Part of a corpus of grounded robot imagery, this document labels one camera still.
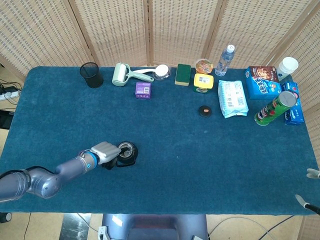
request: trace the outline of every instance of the white plastic bag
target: white plastic bag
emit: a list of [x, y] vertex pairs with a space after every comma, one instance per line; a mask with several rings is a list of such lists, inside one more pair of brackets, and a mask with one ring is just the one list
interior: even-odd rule
[[224, 118], [247, 116], [249, 111], [241, 81], [219, 81], [218, 96]]

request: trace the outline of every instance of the white paper cup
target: white paper cup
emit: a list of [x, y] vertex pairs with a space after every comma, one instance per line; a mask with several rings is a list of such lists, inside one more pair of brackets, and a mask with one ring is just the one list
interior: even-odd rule
[[279, 64], [279, 67], [276, 69], [276, 73], [279, 81], [284, 79], [289, 74], [292, 74], [299, 66], [299, 63], [293, 57], [285, 57]]

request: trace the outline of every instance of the purple box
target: purple box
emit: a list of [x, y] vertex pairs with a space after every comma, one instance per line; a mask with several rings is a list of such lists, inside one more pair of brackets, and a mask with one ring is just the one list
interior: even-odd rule
[[137, 99], [150, 99], [150, 97], [151, 97], [151, 83], [137, 82], [135, 84], [135, 97]]

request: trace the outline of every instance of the white roller handle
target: white roller handle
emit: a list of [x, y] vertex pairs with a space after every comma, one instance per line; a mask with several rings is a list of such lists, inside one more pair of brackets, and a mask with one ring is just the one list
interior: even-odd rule
[[137, 74], [145, 74], [145, 73], [149, 73], [149, 72], [156, 72], [156, 69], [151, 69], [151, 68], [148, 68], [148, 69], [139, 69], [139, 70], [135, 70], [135, 71], [132, 71], [133, 73], [137, 73]]

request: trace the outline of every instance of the water bottle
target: water bottle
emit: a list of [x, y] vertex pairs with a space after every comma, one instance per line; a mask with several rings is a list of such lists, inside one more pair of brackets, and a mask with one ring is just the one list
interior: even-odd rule
[[228, 67], [235, 56], [235, 46], [228, 45], [222, 52], [218, 65], [215, 68], [217, 76], [224, 76]]

